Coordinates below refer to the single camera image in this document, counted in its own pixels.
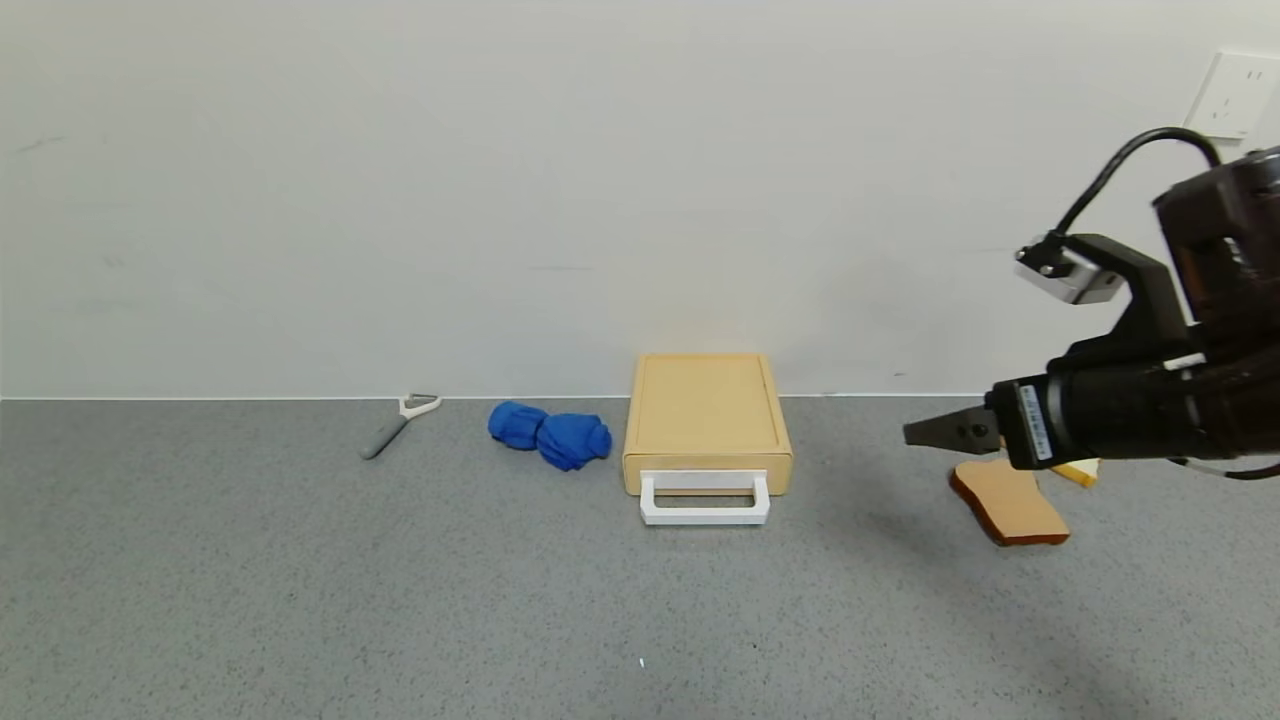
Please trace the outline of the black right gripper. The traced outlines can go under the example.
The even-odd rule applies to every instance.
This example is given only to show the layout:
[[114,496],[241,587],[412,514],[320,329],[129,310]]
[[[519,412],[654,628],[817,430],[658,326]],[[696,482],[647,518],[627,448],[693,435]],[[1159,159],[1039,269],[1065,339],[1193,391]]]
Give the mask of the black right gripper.
[[996,454],[1004,437],[1020,469],[1185,456],[1196,447],[1196,400],[1185,387],[1194,374],[1192,355],[1065,355],[1039,375],[996,384],[987,407],[905,424],[902,438],[915,447]]

